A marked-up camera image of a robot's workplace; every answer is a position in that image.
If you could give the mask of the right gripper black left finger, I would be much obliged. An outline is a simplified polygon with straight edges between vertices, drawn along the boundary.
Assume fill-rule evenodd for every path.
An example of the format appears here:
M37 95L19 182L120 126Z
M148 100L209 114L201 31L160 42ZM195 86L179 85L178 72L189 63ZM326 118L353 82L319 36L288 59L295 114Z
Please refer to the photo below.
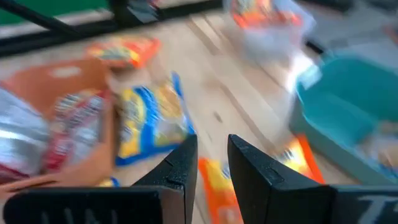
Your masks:
M129 187L35 188L8 199L6 223L191 223L197 182L197 136L190 135Z

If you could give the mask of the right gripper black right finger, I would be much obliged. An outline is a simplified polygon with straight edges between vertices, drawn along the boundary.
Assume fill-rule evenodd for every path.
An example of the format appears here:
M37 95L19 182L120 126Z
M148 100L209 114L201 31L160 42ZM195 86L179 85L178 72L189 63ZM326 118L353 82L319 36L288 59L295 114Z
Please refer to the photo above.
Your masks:
M228 136L231 180L244 223L397 224L397 186L327 185Z

